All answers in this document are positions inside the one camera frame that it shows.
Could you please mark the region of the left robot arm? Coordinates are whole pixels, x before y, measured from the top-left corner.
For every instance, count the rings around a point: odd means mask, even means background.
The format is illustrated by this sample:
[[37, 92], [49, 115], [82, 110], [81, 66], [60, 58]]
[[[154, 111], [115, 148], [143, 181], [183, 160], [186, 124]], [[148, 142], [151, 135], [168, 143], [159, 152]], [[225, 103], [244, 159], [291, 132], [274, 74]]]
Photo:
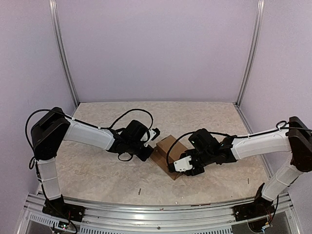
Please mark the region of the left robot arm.
[[49, 209], [62, 217], [68, 213], [60, 191], [56, 170], [56, 156], [64, 141], [91, 145], [110, 153], [129, 154], [146, 161], [153, 152], [149, 145], [160, 131], [132, 120], [125, 128], [99, 127], [66, 115], [59, 107], [44, 109], [45, 115], [26, 132], [26, 139], [33, 151], [29, 169], [36, 169]]

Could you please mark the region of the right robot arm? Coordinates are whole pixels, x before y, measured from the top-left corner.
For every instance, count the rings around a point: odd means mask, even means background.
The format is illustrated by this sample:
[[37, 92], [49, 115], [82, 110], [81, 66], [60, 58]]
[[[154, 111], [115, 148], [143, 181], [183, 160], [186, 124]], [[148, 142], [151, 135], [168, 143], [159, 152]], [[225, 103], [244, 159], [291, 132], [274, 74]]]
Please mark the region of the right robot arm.
[[298, 117], [281, 121], [272, 130], [250, 136], [228, 136], [221, 142], [206, 129], [199, 129], [189, 141], [194, 148], [180, 157], [186, 161], [183, 169], [191, 176], [204, 172], [204, 167], [213, 163], [233, 163], [275, 152], [292, 154], [274, 176], [259, 187], [255, 201], [249, 206], [253, 216], [262, 215], [284, 189], [301, 174], [312, 170], [312, 131]]

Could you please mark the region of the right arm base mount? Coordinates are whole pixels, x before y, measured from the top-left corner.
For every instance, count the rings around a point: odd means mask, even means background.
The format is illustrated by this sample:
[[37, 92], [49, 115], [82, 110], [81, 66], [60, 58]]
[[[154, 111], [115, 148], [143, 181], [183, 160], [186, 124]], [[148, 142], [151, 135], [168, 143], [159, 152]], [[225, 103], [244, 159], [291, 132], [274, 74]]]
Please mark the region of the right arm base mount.
[[233, 212], [236, 221], [253, 219], [264, 215], [268, 215], [269, 213], [273, 214], [274, 211], [275, 208], [271, 202], [260, 203], [253, 201], [251, 203], [236, 205], [233, 207]]

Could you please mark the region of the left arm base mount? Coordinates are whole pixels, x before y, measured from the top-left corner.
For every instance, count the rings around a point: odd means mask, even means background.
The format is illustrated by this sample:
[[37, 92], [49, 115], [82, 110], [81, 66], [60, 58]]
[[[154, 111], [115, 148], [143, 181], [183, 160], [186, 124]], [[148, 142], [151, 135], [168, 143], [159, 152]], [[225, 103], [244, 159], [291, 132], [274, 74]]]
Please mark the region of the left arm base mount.
[[42, 212], [66, 220], [81, 222], [85, 213], [85, 207], [68, 203], [64, 203], [61, 206], [44, 204]]

